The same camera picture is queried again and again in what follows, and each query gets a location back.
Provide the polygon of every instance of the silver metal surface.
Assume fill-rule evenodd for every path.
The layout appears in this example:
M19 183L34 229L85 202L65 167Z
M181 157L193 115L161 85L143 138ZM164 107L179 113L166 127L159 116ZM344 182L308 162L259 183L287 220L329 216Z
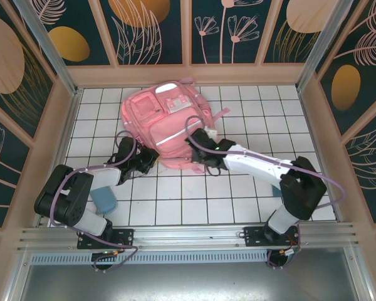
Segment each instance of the silver metal surface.
M307 249L292 265L262 262L125 265L106 274L91 266L32 266L23 301L355 301L342 250Z
M266 250L232 250L232 251L173 251L137 253L128 265L181 264L181 263L231 263L231 262L266 262ZM109 257L97 265L120 263L129 254ZM31 265L92 265L92 253L37 253L33 254Z
M6 288L1 301L19 301L28 278L32 255L30 253L18 254L14 261L13 269L7 280Z
M58 54L53 42L51 41L46 28L39 20L34 8L32 7L31 1L26 0L13 0L14 4L17 6L18 11L24 18L29 29L32 31L33 36L38 41L40 47L42 47L44 53L49 59L51 65L56 70L58 76L63 81L65 87L70 94L75 94L76 85L64 64L63 59Z
M315 72L321 58L328 49L330 43L333 41L341 23L347 13L349 12L353 0L340 0L336 1L331 15L329 16L325 27L320 32L315 45L313 46L305 65L296 81L297 89L299 92L305 89L306 84Z
M359 300L376 301L376 292L359 247L344 248L345 258Z
M264 224L232 224L219 226L149 226L133 227L135 246L140 251L207 251L248 249L238 236L245 226ZM357 243L351 223L301 223L303 248L330 248ZM77 236L64 228L26 228L18 243L19 252L88 252L76 249Z

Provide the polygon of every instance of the pink backpack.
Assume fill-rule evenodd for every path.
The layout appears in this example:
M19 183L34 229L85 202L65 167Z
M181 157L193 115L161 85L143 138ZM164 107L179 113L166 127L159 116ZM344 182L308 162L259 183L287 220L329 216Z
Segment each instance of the pink backpack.
M191 162L192 149L185 142L185 121L197 115L213 129L214 122L227 112L224 109L213 117L209 103L194 88L191 78L135 92L121 106L124 128L141 144L156 150L165 167L195 171L199 171L199 165ZM190 133L200 127L199 120L190 120Z

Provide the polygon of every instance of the white tile floor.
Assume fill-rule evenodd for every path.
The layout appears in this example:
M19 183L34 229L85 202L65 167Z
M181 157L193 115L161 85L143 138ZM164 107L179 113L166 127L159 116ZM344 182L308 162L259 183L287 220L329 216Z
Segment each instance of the white tile floor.
M120 102L140 88L85 89L66 164L101 164L113 154L122 130ZM228 107L216 129L256 152L281 159L309 158L320 165L294 86L197 87L213 113ZM113 187L117 209L106 216L115 226L265 222L281 204L260 179L222 171L219 177L166 169L157 164L147 176ZM328 202L325 196L322 203ZM89 208L95 208L92 202ZM334 220L332 207L314 212L313 221Z

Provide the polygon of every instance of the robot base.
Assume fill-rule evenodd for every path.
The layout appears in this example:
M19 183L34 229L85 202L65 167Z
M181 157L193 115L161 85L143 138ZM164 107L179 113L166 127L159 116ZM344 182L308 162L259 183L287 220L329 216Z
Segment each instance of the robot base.
M264 236L264 226L245 227L242 234L246 246L290 246L291 241L288 236L298 244L298 228L296 226L289 227L285 234L280 235L273 242Z
M109 243L117 243L120 245L132 246L133 243L133 229L117 229L113 230L111 233L111 238L108 240ZM114 246L105 245L93 240L86 235L78 233L78 244L76 248L79 250L104 250L104 249L115 249Z

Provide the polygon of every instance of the backpack strap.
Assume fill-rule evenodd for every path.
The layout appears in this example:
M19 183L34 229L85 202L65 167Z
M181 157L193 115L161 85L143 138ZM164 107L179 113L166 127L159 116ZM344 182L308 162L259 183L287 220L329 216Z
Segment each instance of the backpack strap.
M194 78L193 77L185 77L181 80L179 80L179 83L183 84L183 85L191 85L191 86L195 86L195 81L194 81Z
M196 174L204 174L205 173L204 166L201 166L202 168L200 168L199 166L200 166L199 164L192 166L192 171Z
M230 112L229 108L222 109L220 112L218 112L217 114L215 114L215 116L213 116L213 121L216 122L217 120L220 119L220 117L223 117L224 115L226 115L229 112Z

